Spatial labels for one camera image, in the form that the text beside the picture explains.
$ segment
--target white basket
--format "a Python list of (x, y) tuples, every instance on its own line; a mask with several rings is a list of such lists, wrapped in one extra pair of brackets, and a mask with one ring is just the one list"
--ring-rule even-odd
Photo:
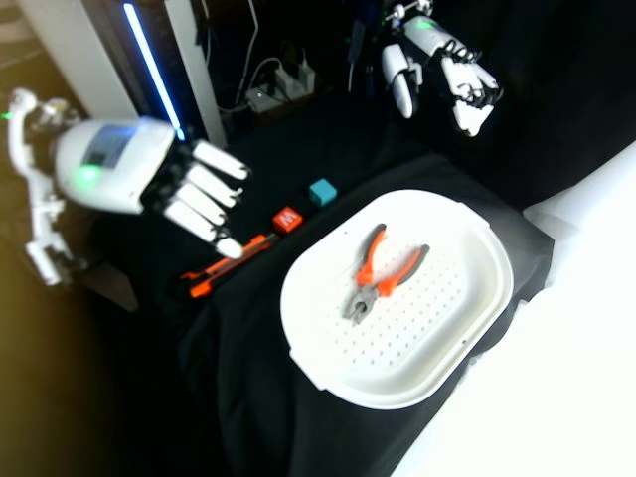
[[(354, 325), (343, 311), (380, 223), (387, 234), (374, 258), (374, 283), (398, 271), (414, 248), (428, 244), (430, 252), (415, 276)], [(510, 260), (486, 221), (437, 194), (396, 191), (294, 262), (280, 312), (290, 356), (319, 390), (396, 409), (441, 386), (506, 308), (512, 290)]]

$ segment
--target black tablecloth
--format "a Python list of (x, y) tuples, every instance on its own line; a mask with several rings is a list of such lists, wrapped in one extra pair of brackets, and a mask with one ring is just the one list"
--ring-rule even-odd
[[(448, 398), (470, 356), (497, 343), (518, 301), (541, 290), (553, 242), (381, 116), (333, 101), (263, 129), (232, 152), (252, 166), (257, 179), (233, 215), (240, 239), (266, 232), (270, 217), (285, 205), (309, 220), (239, 269), (209, 300), (193, 303), (174, 293), (175, 275), (212, 257), (165, 221), (109, 218), (98, 229), (108, 238), (104, 248), (131, 278), (142, 312), (174, 340), (188, 388), (214, 435), (210, 452), (220, 473), (390, 475)], [(306, 200), (306, 187), (320, 177), (346, 193), (317, 211)], [(287, 270), (304, 250), (377, 196), (398, 189), (442, 194), (484, 217), (509, 254), (515, 288), (510, 306), (439, 391), (413, 407), (379, 411), (320, 392), (307, 380), (289, 358), (279, 297)]]

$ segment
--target green led indicator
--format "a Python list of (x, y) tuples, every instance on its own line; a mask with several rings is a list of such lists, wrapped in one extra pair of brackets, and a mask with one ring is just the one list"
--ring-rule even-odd
[(99, 179), (101, 175), (101, 169), (99, 166), (87, 165), (81, 166), (79, 168), (78, 175), (76, 180), (78, 185), (82, 188), (91, 188), (94, 187), (95, 182)]
[(420, 30), (428, 30), (429, 28), (433, 28), (433, 24), (419, 20), (416, 27)]

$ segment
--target plier handle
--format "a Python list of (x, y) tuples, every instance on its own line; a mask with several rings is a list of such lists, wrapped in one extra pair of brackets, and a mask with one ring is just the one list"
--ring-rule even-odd
[(373, 285), (374, 255), (380, 243), (385, 239), (386, 233), (387, 226), (385, 224), (378, 224), (374, 228), (365, 252), (365, 261), (356, 275), (359, 289), (345, 310), (345, 318), (351, 319), (356, 323), (360, 323), (371, 313), (378, 298), (390, 297), (398, 286), (412, 278), (430, 251), (430, 246), (428, 245), (416, 248), (397, 273)]

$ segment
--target teal block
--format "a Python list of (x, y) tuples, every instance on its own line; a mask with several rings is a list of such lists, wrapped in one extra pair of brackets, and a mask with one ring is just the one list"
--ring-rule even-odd
[(309, 200), (318, 207), (325, 207), (338, 196), (338, 190), (327, 179), (320, 179), (309, 186)]

